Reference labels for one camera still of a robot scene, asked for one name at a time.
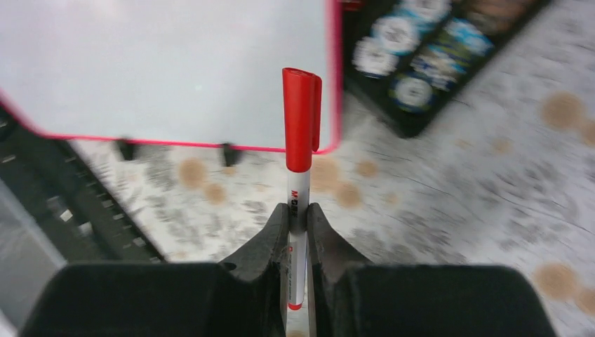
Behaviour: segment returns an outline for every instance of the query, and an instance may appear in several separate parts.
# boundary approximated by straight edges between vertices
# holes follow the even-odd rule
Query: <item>gray surface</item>
[[[323,150],[331,1],[0,1],[0,88],[47,133],[284,148],[296,67],[323,79]]]
[[[47,281],[65,264],[0,180],[0,312],[22,326]]]

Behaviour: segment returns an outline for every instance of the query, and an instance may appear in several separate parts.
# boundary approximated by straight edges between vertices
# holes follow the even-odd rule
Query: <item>pen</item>
[[[310,199],[312,152],[320,143],[322,80],[315,74],[283,68],[283,108],[287,205],[289,205],[288,307],[304,302],[307,263],[306,211]]]

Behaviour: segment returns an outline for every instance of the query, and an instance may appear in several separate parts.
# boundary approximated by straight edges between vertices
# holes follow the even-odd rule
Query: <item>tablecloth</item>
[[[522,271],[563,337],[595,336],[595,1],[554,1],[419,138],[346,95],[342,141],[316,156],[312,202],[377,262]],[[284,155],[74,146],[171,261],[219,260],[286,197]],[[307,309],[290,312],[307,335]]]

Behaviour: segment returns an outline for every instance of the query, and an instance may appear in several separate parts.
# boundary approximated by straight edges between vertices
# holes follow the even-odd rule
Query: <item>red cap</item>
[[[291,310],[293,310],[293,311],[296,311],[296,310],[299,310],[299,309],[301,309],[301,308],[302,308],[302,304],[301,304],[301,303],[300,303],[300,304],[291,304],[291,303],[287,303],[287,306],[288,306],[288,307],[289,307]]]
[[[286,163],[292,172],[306,172],[312,166],[312,152],[320,145],[321,100],[320,77],[283,68]]]

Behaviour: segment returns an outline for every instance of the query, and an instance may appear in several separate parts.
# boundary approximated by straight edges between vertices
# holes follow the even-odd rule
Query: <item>pen clip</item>
[[[322,79],[314,75],[314,106],[312,117],[312,151],[318,151],[320,147],[320,113],[322,105]]]

